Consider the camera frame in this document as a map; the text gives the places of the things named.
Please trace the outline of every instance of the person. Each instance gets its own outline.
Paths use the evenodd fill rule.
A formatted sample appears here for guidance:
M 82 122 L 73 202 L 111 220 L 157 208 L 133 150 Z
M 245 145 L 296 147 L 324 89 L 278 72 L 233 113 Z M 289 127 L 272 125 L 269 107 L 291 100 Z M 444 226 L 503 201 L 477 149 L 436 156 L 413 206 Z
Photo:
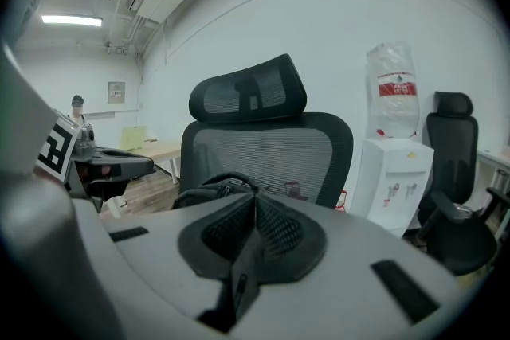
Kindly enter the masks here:
M 73 107 L 71 110 L 71 115 L 67 115 L 68 118 L 72 119 L 76 123 L 79 123 L 81 126 L 87 124 L 87 120 L 83 115 L 83 102 L 84 99 L 81 96 L 75 95 L 71 100 L 71 106 Z

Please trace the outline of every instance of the chair armrest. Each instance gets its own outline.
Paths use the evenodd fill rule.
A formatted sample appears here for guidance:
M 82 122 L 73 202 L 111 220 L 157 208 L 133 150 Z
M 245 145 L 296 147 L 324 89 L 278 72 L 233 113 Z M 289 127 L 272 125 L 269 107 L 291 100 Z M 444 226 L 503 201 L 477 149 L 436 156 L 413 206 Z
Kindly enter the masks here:
M 433 191 L 430 195 L 433 203 L 443 215 L 454 223 L 461 223 L 467 218 L 470 218 L 473 213 L 466 209 L 459 209 L 446 197 L 442 191 Z
M 485 209 L 485 211 L 481 214 L 480 219 L 483 222 L 488 220 L 488 217 L 492 214 L 492 211 L 496 208 L 499 203 L 503 203 L 510 209 L 510 197 L 506 194 L 503 194 L 501 190 L 495 189 L 494 187 L 489 187 L 486 189 L 487 193 L 492 196 L 492 200 Z

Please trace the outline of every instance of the chair headrest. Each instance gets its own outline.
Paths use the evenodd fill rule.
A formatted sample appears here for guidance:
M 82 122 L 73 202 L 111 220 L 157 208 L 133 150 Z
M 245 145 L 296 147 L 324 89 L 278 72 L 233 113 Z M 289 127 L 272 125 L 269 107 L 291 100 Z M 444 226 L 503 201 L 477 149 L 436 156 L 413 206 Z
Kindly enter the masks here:
M 471 99 L 460 92 L 436 92 L 437 114 L 448 118 L 466 118 L 473 113 Z
M 190 114 L 207 123 L 295 116 L 305 107 L 306 91 L 288 54 L 204 80 L 190 96 Z

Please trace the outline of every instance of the black bag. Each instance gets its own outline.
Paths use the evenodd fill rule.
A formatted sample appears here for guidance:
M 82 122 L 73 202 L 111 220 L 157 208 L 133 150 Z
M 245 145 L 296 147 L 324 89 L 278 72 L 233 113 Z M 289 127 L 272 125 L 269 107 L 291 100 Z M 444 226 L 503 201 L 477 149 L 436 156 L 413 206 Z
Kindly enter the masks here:
M 242 184 L 230 182 L 228 179 L 235 178 Z M 238 172 L 220 173 L 209 178 L 196 189 L 190 189 L 180 194 L 174 201 L 172 209 L 183 209 L 208 201 L 217 200 L 230 194 L 258 192 L 262 187 L 252 178 Z

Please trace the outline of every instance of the black office chair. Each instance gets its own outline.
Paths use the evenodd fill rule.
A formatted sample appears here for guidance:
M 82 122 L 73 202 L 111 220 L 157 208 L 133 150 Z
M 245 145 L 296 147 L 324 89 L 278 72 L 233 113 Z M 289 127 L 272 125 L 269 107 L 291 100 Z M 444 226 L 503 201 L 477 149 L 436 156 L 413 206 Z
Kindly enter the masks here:
M 478 123 L 469 97 L 458 92 L 436 92 L 437 112 L 427 116 L 427 131 L 434 149 L 433 180 L 419 206 L 422 229 L 418 238 L 428 253 L 453 274 L 465 275 L 488 263 L 496 252 L 496 239 L 485 222 L 500 202 L 510 199 L 488 188 L 492 202 L 480 215 L 456 207 L 473 192 L 477 161 Z
M 236 171 L 269 193 L 335 208 L 351 165 L 352 133 L 336 116 L 303 113 L 306 102 L 286 54 L 201 82 L 190 96 L 197 122 L 182 137 L 179 192 Z

